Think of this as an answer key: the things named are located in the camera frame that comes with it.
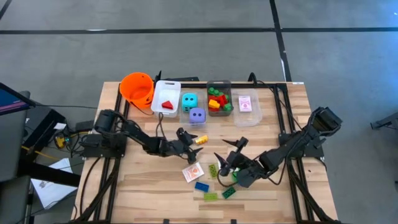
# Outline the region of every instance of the yellow toy brick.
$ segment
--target yellow toy brick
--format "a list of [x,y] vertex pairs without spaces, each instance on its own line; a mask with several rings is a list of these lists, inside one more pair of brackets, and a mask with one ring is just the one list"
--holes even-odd
[[209,101],[209,107],[213,108],[213,109],[218,109],[218,108],[220,108],[220,104],[217,103],[217,101],[215,101],[215,100],[210,100]]
[[198,139],[195,140],[196,144],[203,144],[205,142],[207,142],[209,140],[209,138],[207,137],[207,135],[202,136]]

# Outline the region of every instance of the orange bin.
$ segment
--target orange bin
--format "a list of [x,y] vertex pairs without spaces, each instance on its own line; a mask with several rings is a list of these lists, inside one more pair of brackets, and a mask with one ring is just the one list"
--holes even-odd
[[148,108],[154,97],[154,82],[142,72],[134,72],[123,78],[120,94],[138,108]]

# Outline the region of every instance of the clear plastic container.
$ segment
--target clear plastic container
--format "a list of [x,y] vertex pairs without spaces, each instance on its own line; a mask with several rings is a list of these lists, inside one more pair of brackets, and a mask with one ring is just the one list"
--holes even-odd
[[[228,102],[231,102],[231,82],[227,80],[222,80],[222,81],[208,81],[207,82],[207,101],[206,101],[206,107],[208,108],[208,102],[209,102],[209,89],[214,88],[215,90],[218,90],[225,95],[228,95]],[[231,110],[230,111],[225,111],[222,108],[220,108],[219,111],[209,111],[210,116],[229,116],[232,111],[234,110],[233,104],[231,104]]]
[[[180,100],[181,83],[173,81],[159,80],[156,83],[154,99],[152,100],[151,110],[158,117],[162,112],[165,117],[175,118],[178,114],[178,104]],[[170,101],[173,109],[165,109],[162,103]]]
[[[198,97],[198,106],[197,107],[203,108],[205,110],[205,113],[207,113],[207,109],[206,109],[206,101],[207,101],[207,99],[206,99],[206,94],[205,94],[204,91],[181,91],[180,104],[182,104],[182,101],[183,101],[182,96],[184,94],[186,94],[186,93],[196,94],[196,96]],[[180,107],[180,123],[184,125],[184,128],[187,128],[187,127],[199,128],[199,127],[204,127],[205,126],[207,117],[206,117],[206,120],[205,120],[204,123],[192,124],[189,121],[189,112],[184,111],[184,108],[182,107],[182,105],[179,105],[179,107]]]
[[[240,112],[239,96],[250,96],[251,112]],[[259,96],[254,89],[233,89],[232,104],[235,107],[234,123],[237,127],[255,126],[262,120],[262,112],[259,103]]]

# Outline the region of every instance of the computer screen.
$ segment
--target computer screen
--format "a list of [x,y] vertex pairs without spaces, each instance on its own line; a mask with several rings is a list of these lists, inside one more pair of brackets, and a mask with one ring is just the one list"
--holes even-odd
[[0,115],[27,110],[34,106],[32,100],[0,83]]

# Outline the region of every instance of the wooden tabletop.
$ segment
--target wooden tabletop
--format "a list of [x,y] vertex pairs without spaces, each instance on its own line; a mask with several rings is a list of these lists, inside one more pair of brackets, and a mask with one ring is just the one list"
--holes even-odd
[[[113,110],[118,85],[118,82],[104,83],[97,114],[103,109]],[[287,86],[294,117],[301,126],[305,126],[311,113],[305,86],[294,83],[287,83]],[[203,145],[204,149],[197,156],[205,175],[197,180],[209,184],[210,192],[218,194],[218,201],[205,202],[203,192],[194,189],[195,181],[187,183],[182,174],[182,169],[188,166],[185,160],[177,156],[167,158],[150,156],[142,150],[138,143],[129,140],[126,155],[121,160],[112,223],[162,223],[164,218],[170,219],[171,223],[229,223],[231,219],[237,219],[238,223],[295,223],[290,185],[286,174],[279,186],[264,179],[257,180],[248,189],[236,186],[236,193],[225,200],[221,194],[225,190],[224,187],[216,179],[212,179],[208,172],[208,166],[217,163],[214,152],[226,158],[230,151],[236,149],[227,145],[222,139],[235,141],[241,136],[249,139],[249,143],[242,153],[250,158],[256,157],[265,150],[278,147],[277,137],[280,134],[280,129],[274,95],[265,88],[258,88],[256,91],[259,95],[263,115],[262,121],[257,126],[236,127],[233,115],[222,118],[207,116],[206,128],[186,129],[189,133],[198,136],[205,134],[209,136],[209,141]],[[289,125],[284,108],[283,112],[285,126],[288,130]],[[148,135],[155,135],[158,122],[155,116],[145,115],[130,106],[128,119],[137,122]],[[175,132],[181,127],[179,118],[164,118],[163,127],[167,139],[176,139]],[[94,160],[95,158],[90,158],[85,161],[76,197],[78,208],[81,188]],[[97,194],[103,161],[104,159],[101,159],[97,163],[89,176],[83,199],[83,209]],[[310,193],[326,214],[337,219],[325,167],[312,158],[304,158],[303,162]],[[274,180],[279,179],[281,169],[282,166],[271,176]],[[223,177],[221,180],[232,183],[231,176]],[[303,198],[300,193],[299,198],[302,216],[303,219],[306,219]],[[102,204],[102,218],[105,217],[107,201],[108,193]]]

